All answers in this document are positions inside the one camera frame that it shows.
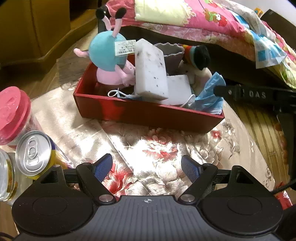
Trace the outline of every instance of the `floral tablecloth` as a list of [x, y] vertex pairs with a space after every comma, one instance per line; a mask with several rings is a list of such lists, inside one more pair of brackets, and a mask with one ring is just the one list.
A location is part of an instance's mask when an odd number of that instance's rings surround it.
[[274, 179], [258, 147], [226, 102], [225, 119], [212, 131], [189, 133], [82, 118], [73, 98], [75, 84], [33, 100], [32, 110], [72, 167], [111, 153], [113, 167], [103, 184], [115, 196], [179, 196], [191, 184], [181, 169], [185, 154], [220, 169], [241, 165], [268, 190], [273, 189]]

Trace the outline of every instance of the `blue gripper pad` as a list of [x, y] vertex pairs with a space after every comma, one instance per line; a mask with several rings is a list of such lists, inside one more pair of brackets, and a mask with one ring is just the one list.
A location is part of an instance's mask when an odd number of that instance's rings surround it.
[[111, 154], [105, 154], [92, 165], [92, 173], [100, 182], [102, 182], [110, 172], [112, 165], [113, 158]]
[[181, 159], [183, 172], [193, 183], [202, 173], [202, 165], [193, 160], [190, 156], [184, 155]]

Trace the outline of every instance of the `plush toy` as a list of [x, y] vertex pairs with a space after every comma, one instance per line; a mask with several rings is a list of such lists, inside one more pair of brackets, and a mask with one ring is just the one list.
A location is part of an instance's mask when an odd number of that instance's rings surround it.
[[107, 89], [124, 88], [135, 84], [135, 67], [127, 60], [127, 55], [115, 56], [115, 42], [126, 41], [119, 31], [122, 17], [126, 9], [120, 8], [115, 14], [115, 27], [111, 31], [111, 23], [103, 9], [96, 10], [96, 16], [101, 19], [107, 31], [97, 34], [89, 45], [88, 51], [74, 49], [79, 57], [88, 57], [98, 67], [96, 77], [99, 83]]
[[180, 74], [188, 76], [189, 83], [196, 96], [203, 90], [206, 82], [212, 77], [211, 71], [207, 68], [210, 63], [208, 49], [204, 45], [188, 46], [183, 45], [184, 56], [179, 64]]

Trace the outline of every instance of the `plastic jar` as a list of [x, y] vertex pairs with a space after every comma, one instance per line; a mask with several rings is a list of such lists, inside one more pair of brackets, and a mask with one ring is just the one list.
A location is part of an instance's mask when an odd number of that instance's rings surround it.
[[19, 140], [29, 131], [42, 128], [31, 112], [28, 95], [12, 86], [0, 92], [0, 145], [16, 149]]
[[31, 184], [32, 180], [17, 168], [15, 154], [0, 149], [0, 201], [13, 205]]

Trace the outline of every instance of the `soda can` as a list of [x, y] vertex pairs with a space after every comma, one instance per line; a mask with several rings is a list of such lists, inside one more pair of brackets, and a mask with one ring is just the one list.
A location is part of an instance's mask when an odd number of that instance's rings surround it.
[[15, 160], [19, 170], [33, 180], [37, 180], [55, 164], [67, 169], [69, 163], [53, 140], [41, 131], [30, 131], [20, 139]]

